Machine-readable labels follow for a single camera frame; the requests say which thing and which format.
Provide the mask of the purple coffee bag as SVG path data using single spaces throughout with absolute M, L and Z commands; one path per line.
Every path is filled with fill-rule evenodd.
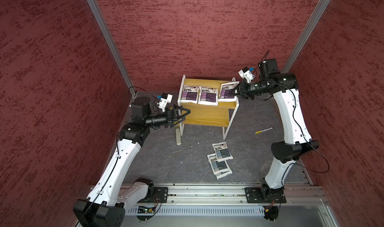
M 198 104 L 200 87 L 184 85 L 180 97 L 180 103 Z
M 218 90 L 211 87 L 200 87 L 198 104 L 218 106 Z
M 235 96 L 235 88 L 239 83 L 239 81 L 233 81 L 221 84 L 218 102 L 235 102 L 238 98 Z

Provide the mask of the wooden two-tier shelf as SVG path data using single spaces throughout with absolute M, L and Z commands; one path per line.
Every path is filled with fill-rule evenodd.
M 220 127 L 223 131 L 223 139 L 226 139 L 229 129 L 234 121 L 237 110 L 239 109 L 239 101 L 235 102 L 220 102 L 217 106 L 201 105 L 194 103 L 181 103 L 181 95 L 183 87 L 187 86 L 205 86 L 220 89 L 226 80 L 209 80 L 209 79 L 194 79 L 187 78 L 185 75 L 182 78 L 180 85 L 179 96 L 177 103 L 183 108 L 187 108 L 191 113 L 186 117 L 186 120 L 180 124 L 179 133 L 182 136 L 185 125 Z

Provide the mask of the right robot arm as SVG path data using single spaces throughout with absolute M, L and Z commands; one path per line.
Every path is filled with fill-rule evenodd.
M 292 166 L 297 164 L 301 156 L 317 151 L 319 143 L 312 139 L 307 130 L 299 102 L 299 84 L 295 74 L 281 73 L 275 59 L 261 60 L 258 67 L 259 81 L 254 80 L 254 69 L 245 67 L 239 71 L 242 82 L 232 92 L 245 99 L 269 94 L 278 106 L 284 141 L 272 144 L 274 159 L 261 187 L 257 190 L 259 200 L 272 202 L 282 200 L 284 181 Z

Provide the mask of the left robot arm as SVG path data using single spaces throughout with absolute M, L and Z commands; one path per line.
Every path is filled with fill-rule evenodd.
M 132 120 L 118 133 L 116 149 L 101 178 L 84 200 L 77 200 L 73 211 L 82 227 L 119 227 L 126 211 L 141 200 L 151 199 L 154 194 L 153 181 L 139 178 L 119 199 L 125 176 L 150 130 L 160 127 L 173 128 L 186 120 L 190 109 L 177 105 L 168 107 L 172 95 L 161 96 L 160 112 L 153 115 L 151 100 L 138 97 L 130 105 Z

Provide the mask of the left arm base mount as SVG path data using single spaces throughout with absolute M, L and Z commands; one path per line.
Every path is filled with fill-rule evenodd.
M 140 203 L 152 203 L 152 204 L 157 204 L 157 203 L 166 203 L 168 199 L 168 190 L 169 188 L 167 187 L 151 187 L 149 189 L 149 192 L 147 196 L 144 199 L 141 199 L 138 201 L 138 204 Z

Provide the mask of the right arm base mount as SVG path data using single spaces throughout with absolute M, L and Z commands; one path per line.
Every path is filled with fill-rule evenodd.
M 259 188 L 245 188 L 248 204 L 285 204 L 287 202 L 284 188 L 270 189 L 268 186 Z

